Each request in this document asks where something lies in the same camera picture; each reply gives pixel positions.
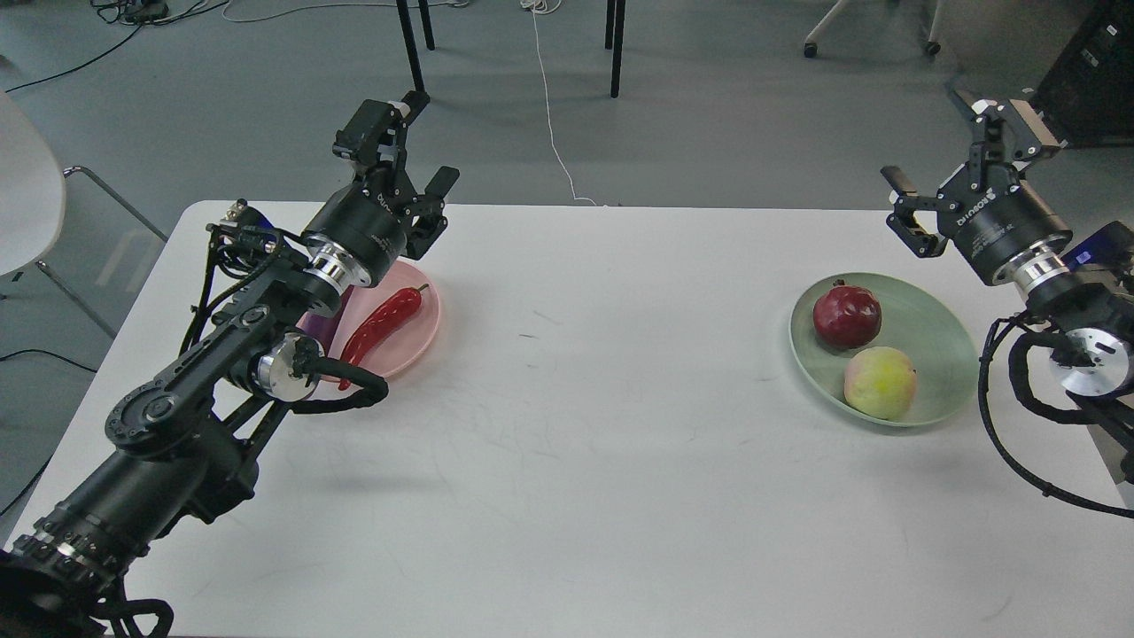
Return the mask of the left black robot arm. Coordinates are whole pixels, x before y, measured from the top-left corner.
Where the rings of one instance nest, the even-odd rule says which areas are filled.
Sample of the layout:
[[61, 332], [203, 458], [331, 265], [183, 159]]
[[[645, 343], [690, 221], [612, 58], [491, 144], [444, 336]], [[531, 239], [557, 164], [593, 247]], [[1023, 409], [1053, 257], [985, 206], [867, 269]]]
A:
[[447, 228], [458, 171], [442, 167], [424, 192], [405, 169], [408, 130], [430, 102], [366, 100], [332, 152], [353, 180], [294, 236], [238, 199], [209, 226], [206, 274], [237, 283], [201, 306], [181, 352], [105, 418], [113, 456], [3, 553], [5, 637], [166, 637], [174, 610], [129, 599], [124, 578], [183, 517], [210, 524], [254, 495], [259, 456], [288, 415], [369, 408], [386, 380], [329, 358], [301, 331], [333, 316], [352, 288], [374, 287], [400, 258], [420, 260]]

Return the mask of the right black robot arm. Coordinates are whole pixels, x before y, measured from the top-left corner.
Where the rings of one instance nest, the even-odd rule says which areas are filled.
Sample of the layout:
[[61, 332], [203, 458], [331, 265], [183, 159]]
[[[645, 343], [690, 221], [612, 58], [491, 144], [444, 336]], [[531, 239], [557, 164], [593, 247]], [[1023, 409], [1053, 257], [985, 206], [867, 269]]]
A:
[[1070, 493], [1026, 469], [1002, 444], [988, 394], [1000, 344], [1017, 330], [1007, 355], [1013, 395], [1022, 408], [1055, 424], [1097, 425], [1123, 449], [1122, 480], [1131, 480], [1131, 229], [1110, 222], [1085, 241], [1029, 181], [1026, 170], [1060, 152], [1060, 141], [1029, 102], [978, 97], [953, 90], [967, 117], [967, 158], [936, 193], [920, 194], [896, 165], [887, 226], [921, 260], [955, 246], [981, 283], [1012, 284], [1024, 311], [989, 327], [978, 369], [978, 409], [1001, 459], [1046, 497], [1089, 511], [1131, 517]]

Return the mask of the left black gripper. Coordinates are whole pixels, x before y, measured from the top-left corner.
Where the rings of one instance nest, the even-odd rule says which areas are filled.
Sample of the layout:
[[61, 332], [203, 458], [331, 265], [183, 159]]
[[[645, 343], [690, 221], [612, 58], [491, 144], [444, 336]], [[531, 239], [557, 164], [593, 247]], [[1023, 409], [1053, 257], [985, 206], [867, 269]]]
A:
[[333, 154], [353, 179], [301, 231], [308, 274], [336, 288], [374, 287], [397, 260], [422, 260], [448, 229], [445, 206], [462, 171], [442, 165], [414, 193], [406, 170], [408, 127], [430, 102], [424, 90], [392, 102], [366, 97], [336, 133]]

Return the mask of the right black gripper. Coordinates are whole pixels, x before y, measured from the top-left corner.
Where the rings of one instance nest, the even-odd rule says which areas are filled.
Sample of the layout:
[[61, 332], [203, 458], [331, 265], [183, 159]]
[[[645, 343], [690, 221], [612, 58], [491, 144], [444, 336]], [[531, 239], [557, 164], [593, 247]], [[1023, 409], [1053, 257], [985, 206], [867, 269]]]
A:
[[[1064, 250], [1073, 237], [1023, 178], [1029, 167], [1056, 158], [1064, 148], [1029, 101], [979, 97], [951, 90], [949, 97], [968, 117], [967, 161], [941, 184], [939, 197], [925, 197], [897, 165], [880, 169], [890, 186], [892, 211], [887, 226], [915, 257], [938, 258], [949, 239], [982, 283], [1005, 284], [1007, 266], [1021, 252], [1044, 243]], [[919, 213], [937, 213], [940, 233], [928, 233]]]

